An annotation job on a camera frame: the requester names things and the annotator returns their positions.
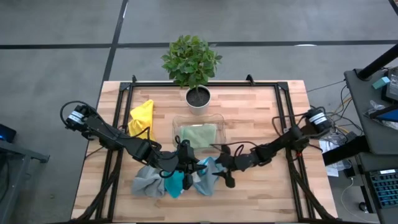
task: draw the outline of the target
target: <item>white pot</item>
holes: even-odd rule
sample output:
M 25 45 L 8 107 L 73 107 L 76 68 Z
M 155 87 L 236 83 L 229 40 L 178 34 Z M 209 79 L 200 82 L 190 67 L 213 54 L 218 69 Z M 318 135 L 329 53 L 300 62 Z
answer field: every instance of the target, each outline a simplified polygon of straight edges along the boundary
M 187 105 L 188 105 L 189 110 L 191 111 L 191 113 L 193 113 L 194 115 L 203 115 L 203 114 L 206 113 L 207 107 L 209 107 L 210 100 L 211 100 L 211 93 L 210 93 L 210 90 L 207 87 L 203 86 L 203 85 L 199 85 L 198 87 L 199 88 L 204 88 L 204 89 L 206 89 L 209 92 L 209 96 L 210 96 L 209 97 L 209 101 L 203 106 L 192 106 L 192 105 L 190 105 L 188 103 L 188 101 L 187 101 L 187 94 L 190 91 L 190 89 L 188 89 L 187 92 L 185 93 L 185 102 L 187 102 Z

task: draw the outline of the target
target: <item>concrete floor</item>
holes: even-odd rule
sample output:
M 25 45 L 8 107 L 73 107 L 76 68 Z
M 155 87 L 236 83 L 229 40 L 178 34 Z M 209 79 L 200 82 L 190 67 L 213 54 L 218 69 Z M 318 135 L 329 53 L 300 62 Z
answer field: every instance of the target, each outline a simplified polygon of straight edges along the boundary
M 2 0 L 1 44 L 109 44 L 122 0 Z M 170 42 L 181 34 L 209 41 L 391 40 L 398 17 L 387 0 L 130 0 L 120 43 Z M 218 80 L 305 80 L 307 89 L 343 79 L 391 45 L 317 47 L 215 47 L 223 57 Z M 110 80 L 166 80 L 160 67 L 165 49 L 118 49 Z M 17 143 L 51 155 L 33 163 L 11 223 L 50 223 L 69 219 L 87 142 L 65 131 L 59 109 L 70 100 L 95 105 L 109 49 L 0 50 L 0 123 L 18 131 Z M 308 94 L 311 104 L 333 110 L 343 83 Z M 359 124 L 353 105 L 345 116 Z M 331 177 L 339 217 L 362 220 L 341 206 L 350 184 Z M 351 212 L 367 220 L 377 216 L 357 208 L 359 187 L 345 195 Z

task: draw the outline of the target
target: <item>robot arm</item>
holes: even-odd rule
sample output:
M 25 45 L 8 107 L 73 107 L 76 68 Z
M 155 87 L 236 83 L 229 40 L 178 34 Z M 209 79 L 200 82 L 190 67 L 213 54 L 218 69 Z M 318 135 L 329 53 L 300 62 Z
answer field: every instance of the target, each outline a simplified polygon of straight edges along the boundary
M 291 147 L 301 152 L 308 146 L 309 137 L 321 136 L 330 130 L 331 124 L 321 110 L 308 110 L 304 117 L 306 122 L 304 127 L 299 128 L 297 125 L 293 125 L 276 140 L 268 144 L 255 146 L 249 154 L 237 155 L 235 153 L 232 156 L 228 145 L 222 145 L 221 154 L 216 163 L 220 163 L 226 168 L 226 171 L 214 173 L 214 175 L 224 177 L 226 186 L 233 188 L 235 187 L 235 181 L 231 172 L 236 170 L 245 171 L 247 168 L 254 166 L 264 166 L 270 163 L 276 153 L 285 147 Z
M 136 161 L 160 169 L 160 176 L 163 178 L 172 175 L 164 176 L 162 175 L 163 171 L 170 173 L 174 173 L 176 170 L 184 172 L 183 186 L 186 190 L 193 184 L 191 174 L 206 168 L 204 165 L 197 164 L 199 160 L 195 158 L 189 141 L 180 142 L 178 136 L 176 137 L 178 146 L 175 152 L 160 151 L 162 146 L 159 143 L 136 136 L 128 136 L 107 124 L 90 105 L 76 106 L 66 121 L 63 120 L 62 111 L 63 108 L 61 109 L 61 119 L 67 129 L 81 132 L 81 135 L 88 140 L 92 140 L 92 136 L 97 136 L 99 143 L 109 150 L 125 148 Z

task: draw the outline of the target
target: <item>green cloth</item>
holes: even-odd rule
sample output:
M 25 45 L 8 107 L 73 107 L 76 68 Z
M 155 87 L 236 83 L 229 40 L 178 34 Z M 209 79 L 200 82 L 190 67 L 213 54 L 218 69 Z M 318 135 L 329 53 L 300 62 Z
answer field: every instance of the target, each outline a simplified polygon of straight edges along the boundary
M 216 141 L 216 125 L 182 126 L 180 137 L 181 140 L 189 140 L 194 149 L 210 147 Z

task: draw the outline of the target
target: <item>plant pot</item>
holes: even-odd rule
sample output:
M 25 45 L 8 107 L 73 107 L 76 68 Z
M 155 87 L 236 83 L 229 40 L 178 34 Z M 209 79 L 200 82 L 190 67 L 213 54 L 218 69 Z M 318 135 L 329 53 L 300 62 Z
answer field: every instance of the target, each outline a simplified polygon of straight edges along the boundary
M 210 91 L 203 85 L 198 86 L 198 91 L 194 88 L 192 90 L 187 90 L 185 94 L 185 101 L 189 106 L 189 110 L 194 115 L 205 114 L 210 104 L 210 99 Z

